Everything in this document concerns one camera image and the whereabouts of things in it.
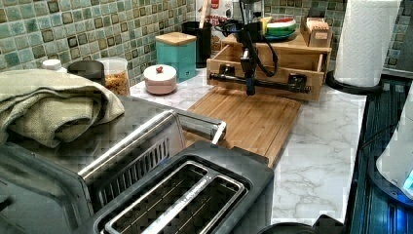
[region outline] marble countertop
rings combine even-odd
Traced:
[[[212,88],[207,71],[197,71],[171,95],[149,95],[144,82],[131,95],[186,110]],[[365,100],[323,86],[319,102],[303,102],[275,167],[272,223],[312,225],[320,215],[344,221]]]

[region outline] wooden cutting board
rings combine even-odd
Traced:
[[[223,120],[227,134],[219,145],[238,146],[269,159],[273,168],[295,124],[301,103],[270,95],[247,96],[244,91],[214,87],[189,111]],[[187,145],[204,138],[185,133]]]

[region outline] paper towel holder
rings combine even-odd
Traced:
[[[334,78],[334,70],[327,72],[327,75],[325,78],[325,84],[333,88],[334,90],[338,90],[338,91],[351,94],[351,95],[359,95],[359,96],[375,95],[375,94],[381,93],[383,90],[381,81],[379,82],[378,85],[373,86],[373,87],[358,87],[358,86],[341,83]]]

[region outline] plate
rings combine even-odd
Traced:
[[[291,33],[288,33],[284,36],[272,36],[272,35],[265,35],[265,38],[270,41],[270,42],[275,42],[275,41],[282,41],[290,37],[292,34],[294,34],[295,31],[292,31]]]

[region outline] dish towel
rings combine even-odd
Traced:
[[[77,75],[44,69],[0,73],[0,144],[10,129],[57,147],[124,112],[113,93]]]

